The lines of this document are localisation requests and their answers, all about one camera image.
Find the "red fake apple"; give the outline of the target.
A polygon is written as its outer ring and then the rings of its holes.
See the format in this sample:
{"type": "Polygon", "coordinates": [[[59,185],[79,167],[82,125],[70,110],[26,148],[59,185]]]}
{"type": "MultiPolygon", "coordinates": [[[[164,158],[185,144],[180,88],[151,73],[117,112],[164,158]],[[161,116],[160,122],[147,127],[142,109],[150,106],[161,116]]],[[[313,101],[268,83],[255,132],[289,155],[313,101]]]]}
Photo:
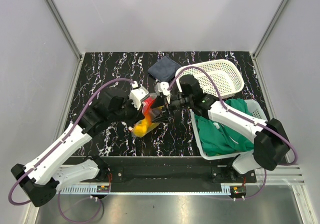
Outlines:
{"type": "Polygon", "coordinates": [[[152,108],[153,103],[155,102],[156,97],[148,97],[143,101],[143,110],[146,112],[152,108]]]}

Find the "clear zip top bag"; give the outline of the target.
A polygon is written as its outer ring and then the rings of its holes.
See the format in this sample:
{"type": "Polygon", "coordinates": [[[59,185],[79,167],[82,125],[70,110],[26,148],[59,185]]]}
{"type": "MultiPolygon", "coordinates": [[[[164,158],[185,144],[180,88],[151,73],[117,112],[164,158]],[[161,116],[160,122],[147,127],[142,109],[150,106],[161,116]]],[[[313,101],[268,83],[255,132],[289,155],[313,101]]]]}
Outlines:
{"type": "Polygon", "coordinates": [[[142,138],[158,127],[160,123],[169,122],[168,102],[164,96],[158,96],[155,93],[142,95],[130,93],[129,96],[134,107],[142,114],[142,119],[130,129],[132,136],[142,138]]]}

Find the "fake orange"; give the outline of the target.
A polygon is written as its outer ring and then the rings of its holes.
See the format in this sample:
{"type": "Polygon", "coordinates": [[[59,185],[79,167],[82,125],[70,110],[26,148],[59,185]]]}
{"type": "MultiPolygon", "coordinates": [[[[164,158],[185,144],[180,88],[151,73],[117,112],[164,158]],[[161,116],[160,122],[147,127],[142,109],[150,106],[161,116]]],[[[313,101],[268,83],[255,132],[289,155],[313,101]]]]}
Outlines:
{"type": "Polygon", "coordinates": [[[143,119],[143,124],[144,125],[147,125],[147,126],[150,126],[150,125],[152,125],[152,116],[150,115],[150,114],[148,114],[148,113],[146,113],[145,115],[144,115],[144,119],[143,119]]]}

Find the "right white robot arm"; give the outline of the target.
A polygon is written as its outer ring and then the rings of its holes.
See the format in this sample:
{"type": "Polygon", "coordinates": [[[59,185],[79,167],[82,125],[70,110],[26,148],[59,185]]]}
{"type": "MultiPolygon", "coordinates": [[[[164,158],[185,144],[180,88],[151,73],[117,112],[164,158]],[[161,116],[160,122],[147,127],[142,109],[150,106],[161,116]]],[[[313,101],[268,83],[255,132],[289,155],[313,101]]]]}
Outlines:
{"type": "Polygon", "coordinates": [[[291,150],[291,145],[282,123],[277,119],[265,121],[245,114],[226,104],[216,94],[205,92],[193,75],[179,78],[180,92],[171,95],[167,82],[157,83],[157,98],[153,107],[164,107],[164,114],[157,120],[168,120],[172,112],[189,107],[194,114],[207,120],[218,122],[247,138],[253,149],[239,154],[227,169],[229,180],[238,182],[245,173],[258,168],[273,171],[291,150]]]}

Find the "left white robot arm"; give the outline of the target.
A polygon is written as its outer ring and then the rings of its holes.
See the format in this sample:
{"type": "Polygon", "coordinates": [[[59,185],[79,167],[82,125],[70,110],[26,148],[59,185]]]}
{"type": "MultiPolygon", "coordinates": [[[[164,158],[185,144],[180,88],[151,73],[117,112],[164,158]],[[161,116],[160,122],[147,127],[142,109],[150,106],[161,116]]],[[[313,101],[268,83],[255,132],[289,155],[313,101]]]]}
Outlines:
{"type": "Polygon", "coordinates": [[[149,92],[137,87],[126,93],[106,88],[95,92],[75,122],[42,154],[29,163],[16,164],[11,172],[16,178],[12,189],[20,186],[35,207],[48,203],[57,192],[78,182],[104,181],[109,165],[98,156],[87,157],[66,169],[61,165],[81,146],[87,144],[114,122],[126,122],[130,128],[144,118],[142,113],[149,92]]]}

